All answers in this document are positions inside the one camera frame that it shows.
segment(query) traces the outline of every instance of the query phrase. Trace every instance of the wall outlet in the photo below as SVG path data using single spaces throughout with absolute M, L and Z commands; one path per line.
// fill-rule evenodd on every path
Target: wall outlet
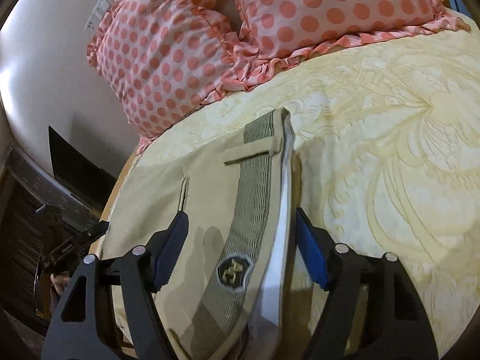
M 111 5 L 111 0 L 98 0 L 83 30 L 94 34 Z

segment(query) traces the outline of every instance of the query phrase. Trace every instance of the pink polka dot pillow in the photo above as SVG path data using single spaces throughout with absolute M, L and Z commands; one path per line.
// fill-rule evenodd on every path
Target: pink polka dot pillow
M 225 96 L 237 81 L 238 37 L 215 0 L 115 0 L 87 58 L 141 135 L 139 151 L 167 128 Z
M 243 19 L 236 54 L 249 85 L 269 80 L 274 66 L 332 47 L 353 47 L 440 29 L 467 28 L 441 0 L 236 0 Z

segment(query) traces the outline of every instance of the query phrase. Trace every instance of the embroidered logo patch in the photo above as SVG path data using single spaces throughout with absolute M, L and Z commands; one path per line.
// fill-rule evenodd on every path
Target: embroidered logo patch
M 217 268 L 218 279 L 225 287 L 232 289 L 243 287 L 245 276 L 250 269 L 250 262 L 242 257 L 227 258 Z

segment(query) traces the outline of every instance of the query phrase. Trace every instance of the folded clothing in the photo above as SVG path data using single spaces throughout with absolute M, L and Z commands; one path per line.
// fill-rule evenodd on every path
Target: folded clothing
M 263 302 L 257 319 L 279 325 L 292 139 L 288 111 L 274 110 L 176 161 L 136 166 L 125 180 L 102 258 L 146 244 L 179 209 L 189 216 L 170 281 L 154 297 L 178 358 L 223 359 L 244 332 L 257 299 Z M 258 297 L 265 275 L 269 287 Z M 120 289 L 112 295 L 117 324 L 130 337 Z M 266 297 L 274 303 L 265 305 Z

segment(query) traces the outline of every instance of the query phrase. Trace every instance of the bed sheet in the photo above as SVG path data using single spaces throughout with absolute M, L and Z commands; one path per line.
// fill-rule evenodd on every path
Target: bed sheet
M 439 354 L 480 302 L 480 31 L 444 31 L 344 49 L 209 105 L 134 162 L 160 164 L 274 108 L 296 133 L 294 205 L 358 253 L 396 253 L 418 290 Z M 291 253 L 283 359 L 306 347 L 327 293 Z

